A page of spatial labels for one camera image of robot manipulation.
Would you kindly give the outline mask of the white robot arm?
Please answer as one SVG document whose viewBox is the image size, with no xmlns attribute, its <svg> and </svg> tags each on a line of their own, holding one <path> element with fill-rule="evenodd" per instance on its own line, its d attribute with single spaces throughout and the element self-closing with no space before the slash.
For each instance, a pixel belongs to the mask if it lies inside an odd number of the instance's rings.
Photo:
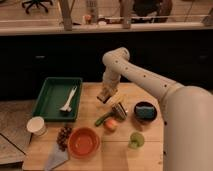
<svg viewBox="0 0 213 171">
<path fill-rule="evenodd" d="M 140 68 L 129 58 L 124 47 L 103 55 L 103 85 L 112 93 L 125 77 L 158 100 L 164 121 L 163 171 L 213 171 L 213 94 Z"/>
</svg>

